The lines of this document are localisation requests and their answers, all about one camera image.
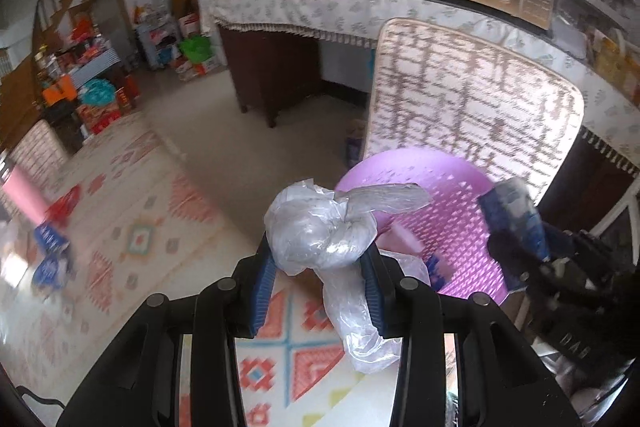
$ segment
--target pink thermos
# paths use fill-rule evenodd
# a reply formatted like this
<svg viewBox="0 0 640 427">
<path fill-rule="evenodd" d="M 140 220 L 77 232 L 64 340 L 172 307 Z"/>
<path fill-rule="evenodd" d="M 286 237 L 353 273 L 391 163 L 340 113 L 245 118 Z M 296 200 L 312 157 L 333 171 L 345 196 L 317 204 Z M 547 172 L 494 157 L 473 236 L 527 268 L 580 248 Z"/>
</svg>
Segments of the pink thermos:
<svg viewBox="0 0 640 427">
<path fill-rule="evenodd" d="M 45 201 L 27 173 L 9 158 L 6 150 L 0 153 L 0 185 L 15 206 L 20 208 L 36 227 L 47 219 L 49 203 Z"/>
</svg>

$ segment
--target white and brown patterned chair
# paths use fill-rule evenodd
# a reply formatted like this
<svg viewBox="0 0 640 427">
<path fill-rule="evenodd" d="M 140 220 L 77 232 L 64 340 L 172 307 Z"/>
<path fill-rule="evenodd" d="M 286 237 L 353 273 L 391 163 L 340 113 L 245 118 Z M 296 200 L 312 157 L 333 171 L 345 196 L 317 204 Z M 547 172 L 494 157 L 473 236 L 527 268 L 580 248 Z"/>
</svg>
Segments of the white and brown patterned chair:
<svg viewBox="0 0 640 427">
<path fill-rule="evenodd" d="M 496 44 L 411 19 L 378 40 L 364 156 L 433 147 L 542 199 L 582 122 L 580 91 Z"/>
<path fill-rule="evenodd" d="M 31 127 L 9 156 L 40 188 L 43 188 L 47 178 L 57 172 L 69 159 L 55 131 L 44 120 L 37 121 Z M 11 217 L 21 215 L 20 210 L 6 197 L 1 188 L 0 203 Z"/>
</svg>

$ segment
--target chair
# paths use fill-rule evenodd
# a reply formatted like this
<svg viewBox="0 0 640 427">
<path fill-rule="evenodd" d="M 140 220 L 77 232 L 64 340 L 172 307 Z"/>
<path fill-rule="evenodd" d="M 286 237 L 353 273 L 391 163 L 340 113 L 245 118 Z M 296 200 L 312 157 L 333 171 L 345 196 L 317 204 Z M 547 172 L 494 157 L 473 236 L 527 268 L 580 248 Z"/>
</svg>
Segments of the chair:
<svg viewBox="0 0 640 427">
<path fill-rule="evenodd" d="M 582 122 L 568 80 L 482 39 L 391 19 L 378 39 L 364 157 L 428 146 L 492 181 L 523 178 L 538 203 Z"/>
<path fill-rule="evenodd" d="M 47 178 L 57 172 L 69 159 L 58 136 L 44 120 L 37 121 L 31 127 L 9 156 L 40 188 Z M 1 189 L 0 203 L 10 216 L 20 216 L 20 210 Z"/>
</svg>

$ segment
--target green plastic bag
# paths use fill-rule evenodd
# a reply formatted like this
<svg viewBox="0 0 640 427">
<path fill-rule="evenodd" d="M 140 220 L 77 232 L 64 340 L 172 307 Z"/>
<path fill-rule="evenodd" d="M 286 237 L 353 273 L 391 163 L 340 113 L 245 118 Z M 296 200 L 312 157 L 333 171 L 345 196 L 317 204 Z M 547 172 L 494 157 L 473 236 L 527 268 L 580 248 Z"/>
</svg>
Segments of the green plastic bag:
<svg viewBox="0 0 640 427">
<path fill-rule="evenodd" d="M 189 59 L 191 64 L 201 64 L 213 56 L 211 42 L 202 35 L 183 40 L 180 43 L 180 51 Z"/>
</svg>

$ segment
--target purple basket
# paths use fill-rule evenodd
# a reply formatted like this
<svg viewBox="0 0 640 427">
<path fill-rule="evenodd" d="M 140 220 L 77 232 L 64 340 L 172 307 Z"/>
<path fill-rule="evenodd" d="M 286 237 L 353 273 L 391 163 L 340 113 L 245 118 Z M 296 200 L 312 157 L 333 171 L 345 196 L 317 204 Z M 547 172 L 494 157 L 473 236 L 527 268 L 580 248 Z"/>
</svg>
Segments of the purple basket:
<svg viewBox="0 0 640 427">
<path fill-rule="evenodd" d="M 402 216 L 376 213 L 378 231 L 391 220 L 401 223 L 425 245 L 426 261 L 438 253 L 456 272 L 441 293 L 468 298 L 482 291 L 498 304 L 507 296 L 500 266 L 489 257 L 489 233 L 476 198 L 494 184 L 463 159 L 429 148 L 396 149 L 363 160 L 335 187 L 347 191 L 355 187 L 385 183 L 417 183 L 430 193 L 429 206 Z"/>
</svg>

